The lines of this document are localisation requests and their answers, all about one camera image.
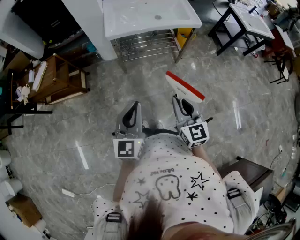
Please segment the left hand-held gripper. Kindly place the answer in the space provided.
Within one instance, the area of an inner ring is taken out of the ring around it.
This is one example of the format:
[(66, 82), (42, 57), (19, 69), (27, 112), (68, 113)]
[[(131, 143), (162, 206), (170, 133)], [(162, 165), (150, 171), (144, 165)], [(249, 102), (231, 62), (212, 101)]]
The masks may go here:
[(118, 115), (113, 140), (115, 157), (120, 160), (134, 160), (141, 158), (145, 146), (145, 133), (142, 127), (141, 104), (135, 101), (129, 104)]

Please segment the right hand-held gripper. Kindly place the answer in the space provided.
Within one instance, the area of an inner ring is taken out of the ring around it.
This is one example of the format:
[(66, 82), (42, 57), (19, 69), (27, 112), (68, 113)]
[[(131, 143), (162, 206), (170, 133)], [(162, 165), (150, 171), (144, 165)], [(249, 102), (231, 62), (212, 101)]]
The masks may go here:
[(188, 148), (205, 144), (209, 138), (208, 124), (203, 121), (199, 106), (195, 102), (173, 95), (172, 104), (176, 117), (176, 129)]

